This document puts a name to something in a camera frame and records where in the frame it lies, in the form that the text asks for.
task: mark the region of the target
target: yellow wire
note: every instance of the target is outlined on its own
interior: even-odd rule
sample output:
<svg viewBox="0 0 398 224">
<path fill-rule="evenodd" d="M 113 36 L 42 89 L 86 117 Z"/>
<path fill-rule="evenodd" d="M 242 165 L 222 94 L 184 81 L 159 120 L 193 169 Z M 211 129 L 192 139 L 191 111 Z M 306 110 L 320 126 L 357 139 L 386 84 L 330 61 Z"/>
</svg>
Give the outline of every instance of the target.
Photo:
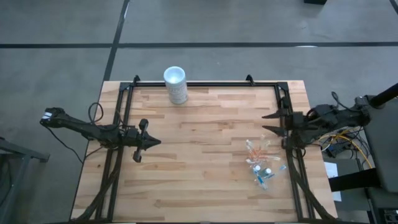
<svg viewBox="0 0 398 224">
<path fill-rule="evenodd" d="M 326 137 L 342 138 L 342 139 L 345 139 L 345 140 L 347 140 L 347 141 L 350 141 L 351 144 L 352 144 L 352 145 L 362 154 L 362 156 L 365 158 L 366 162 L 369 164 L 369 167 L 372 168 L 371 163 L 369 162 L 368 158 L 366 158 L 365 154 L 363 154 L 363 151 L 361 150 L 361 148 L 360 148 L 357 144 L 355 144 L 355 142 L 353 142 L 351 139 L 349 139 L 349 138 L 347 138 L 347 137 L 345 137 L 345 136 L 340 136 L 340 135 L 331 134 L 331 135 L 327 135 L 327 136 L 322 136 L 320 139 L 318 139 L 318 141 L 321 140 L 321 139 L 324 139 L 324 138 L 326 138 Z"/>
<path fill-rule="evenodd" d="M 351 131 L 351 130 L 353 130 L 353 129 L 355 129 L 355 128 L 346 129 L 346 130 L 342 131 L 341 133 L 339 133 L 339 136 L 342 136 L 342 135 L 343 135 L 344 133 L 346 133 L 347 131 Z M 326 137 L 332 137 L 332 135 L 330 135 L 330 134 L 324 135 L 324 136 L 320 137 L 320 138 L 318 139 L 318 141 L 321 140 L 321 139 L 324 139 L 324 138 L 326 138 Z M 329 143 L 331 144 L 334 140 L 336 140 L 336 138 L 337 138 L 337 137 L 334 137 Z"/>
</svg>

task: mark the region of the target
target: gray floor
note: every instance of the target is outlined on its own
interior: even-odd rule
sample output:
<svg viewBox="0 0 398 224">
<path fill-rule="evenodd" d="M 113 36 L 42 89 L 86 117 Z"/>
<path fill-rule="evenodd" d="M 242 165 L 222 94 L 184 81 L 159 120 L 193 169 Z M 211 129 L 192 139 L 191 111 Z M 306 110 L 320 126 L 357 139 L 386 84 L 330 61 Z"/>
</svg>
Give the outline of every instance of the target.
<svg viewBox="0 0 398 224">
<path fill-rule="evenodd" d="M 0 0 L 0 44 L 111 43 L 123 0 Z M 389 0 L 131 1 L 121 42 L 398 41 Z M 32 162 L 14 223 L 68 220 L 81 164 L 39 119 L 60 106 L 87 120 L 98 100 L 110 49 L 0 49 L 0 136 L 51 154 Z M 160 80 L 171 65 L 189 80 L 305 80 L 310 104 L 344 104 L 397 81 L 398 47 L 119 49 L 111 80 Z M 83 157 L 87 142 L 55 131 Z"/>
</svg>

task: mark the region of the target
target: wooden table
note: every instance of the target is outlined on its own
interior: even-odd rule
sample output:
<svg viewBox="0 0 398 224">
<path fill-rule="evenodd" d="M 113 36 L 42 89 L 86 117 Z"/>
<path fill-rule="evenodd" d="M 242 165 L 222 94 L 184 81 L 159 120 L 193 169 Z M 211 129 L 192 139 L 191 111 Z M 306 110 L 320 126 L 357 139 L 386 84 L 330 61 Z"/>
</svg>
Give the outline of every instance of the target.
<svg viewBox="0 0 398 224">
<path fill-rule="evenodd" d="M 294 110 L 308 111 L 304 82 L 288 83 Z M 118 89 L 119 82 L 104 82 L 99 100 L 104 118 L 100 124 L 112 123 Z M 277 109 L 273 88 L 190 87 L 188 95 L 185 104 L 173 105 L 164 87 L 134 89 L 129 124 L 148 119 L 149 134 L 162 144 L 143 151 L 140 164 L 132 159 L 135 148 L 124 148 L 113 221 L 296 221 L 289 172 L 270 179 L 269 189 L 264 191 L 254 182 L 245 162 L 245 141 L 259 144 L 264 134 L 271 142 L 267 153 L 282 158 L 267 166 L 277 170 L 287 164 L 280 139 L 261 128 L 279 125 L 278 119 L 261 118 Z M 91 142 L 87 153 L 98 146 Z M 98 193 L 105 157 L 103 150 L 85 161 L 72 217 L 79 216 Z M 312 192 L 336 217 L 319 148 L 308 147 L 304 160 Z"/>
</svg>

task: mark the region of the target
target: white cup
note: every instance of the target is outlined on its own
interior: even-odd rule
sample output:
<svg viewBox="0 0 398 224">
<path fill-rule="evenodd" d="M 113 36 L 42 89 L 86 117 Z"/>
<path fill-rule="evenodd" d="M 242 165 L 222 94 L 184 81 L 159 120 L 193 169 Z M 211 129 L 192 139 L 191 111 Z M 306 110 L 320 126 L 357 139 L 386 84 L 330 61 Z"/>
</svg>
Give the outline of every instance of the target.
<svg viewBox="0 0 398 224">
<path fill-rule="evenodd" d="M 185 103 L 188 99 L 187 80 L 182 68 L 173 66 L 163 74 L 167 90 L 169 91 L 170 101 L 174 104 Z"/>
</svg>

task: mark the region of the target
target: black clamp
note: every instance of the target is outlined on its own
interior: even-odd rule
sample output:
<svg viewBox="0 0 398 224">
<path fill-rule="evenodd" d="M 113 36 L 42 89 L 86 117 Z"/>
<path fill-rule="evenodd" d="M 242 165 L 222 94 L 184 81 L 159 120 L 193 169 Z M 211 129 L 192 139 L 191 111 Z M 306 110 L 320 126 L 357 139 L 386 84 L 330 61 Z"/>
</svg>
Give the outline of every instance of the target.
<svg viewBox="0 0 398 224">
<path fill-rule="evenodd" d="M 246 81 L 249 81 L 251 86 L 256 86 L 256 83 L 254 82 L 253 77 L 251 75 L 247 75 Z"/>
<path fill-rule="evenodd" d="M 146 137 L 146 131 L 148 128 L 148 120 L 147 119 L 142 119 L 140 121 L 140 123 L 138 124 L 139 129 L 141 130 L 140 135 L 138 135 L 138 139 L 144 139 Z M 139 145 L 137 146 L 136 151 L 134 152 L 134 154 L 132 155 L 132 159 L 136 162 L 141 162 L 141 150 L 147 150 L 146 147 L 143 147 L 143 145 Z"/>
<path fill-rule="evenodd" d="M 128 90 L 130 87 L 134 87 L 138 81 L 141 81 L 141 79 L 136 75 L 132 82 L 120 83 L 119 91 Z"/>
<path fill-rule="evenodd" d="M 289 90 L 289 85 L 287 84 L 287 82 L 278 82 L 278 87 L 284 91 Z"/>
</svg>

